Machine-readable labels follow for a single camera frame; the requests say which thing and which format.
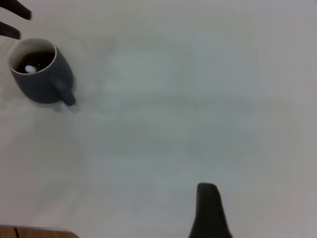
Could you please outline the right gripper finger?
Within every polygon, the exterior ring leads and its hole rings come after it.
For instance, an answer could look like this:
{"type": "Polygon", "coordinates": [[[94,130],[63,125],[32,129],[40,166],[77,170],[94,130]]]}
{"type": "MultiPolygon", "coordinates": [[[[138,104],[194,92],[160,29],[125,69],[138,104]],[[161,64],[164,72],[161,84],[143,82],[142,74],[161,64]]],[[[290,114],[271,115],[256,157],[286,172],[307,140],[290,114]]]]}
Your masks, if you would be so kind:
{"type": "Polygon", "coordinates": [[[189,237],[232,237],[219,190],[212,183],[199,183],[197,186],[196,214],[189,237]]]}

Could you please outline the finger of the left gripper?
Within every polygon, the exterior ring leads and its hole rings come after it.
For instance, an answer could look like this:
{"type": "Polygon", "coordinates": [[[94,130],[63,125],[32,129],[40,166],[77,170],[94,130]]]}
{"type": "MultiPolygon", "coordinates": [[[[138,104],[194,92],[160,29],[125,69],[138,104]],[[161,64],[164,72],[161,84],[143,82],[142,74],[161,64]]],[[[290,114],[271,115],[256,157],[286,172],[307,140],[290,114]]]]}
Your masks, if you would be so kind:
{"type": "Polygon", "coordinates": [[[32,19],[32,12],[17,0],[0,0],[0,6],[23,19],[32,19]]]}
{"type": "Polygon", "coordinates": [[[0,22],[0,35],[19,40],[21,33],[16,28],[0,22]]]}

